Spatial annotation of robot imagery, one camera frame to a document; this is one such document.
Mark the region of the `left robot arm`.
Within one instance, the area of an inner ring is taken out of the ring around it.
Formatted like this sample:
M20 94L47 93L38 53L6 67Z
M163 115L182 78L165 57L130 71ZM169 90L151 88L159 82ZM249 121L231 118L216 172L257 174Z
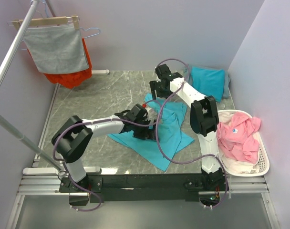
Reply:
M140 104L107 118L88 120L74 115L53 136L52 157L64 163L65 171L71 177L72 188L78 192L84 191L88 186L89 178L81 157L91 138L133 132L133 138L156 140L156 122L154 120L151 123L148 119L148 111Z

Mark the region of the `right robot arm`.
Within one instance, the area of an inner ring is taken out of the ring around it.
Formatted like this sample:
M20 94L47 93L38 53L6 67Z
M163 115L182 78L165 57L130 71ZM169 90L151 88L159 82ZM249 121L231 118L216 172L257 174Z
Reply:
M152 98L165 98L160 108L157 121L162 118L166 103L178 95L190 108L189 123L197 134L201 156L186 162L186 164L202 160L201 185L204 190L213 190L223 184L224 178L222 163L219 161L219 149L217 141L217 128L219 123L216 100L213 96L205 96L193 88L184 77L178 73L172 73L166 64L155 68L157 80L150 82Z

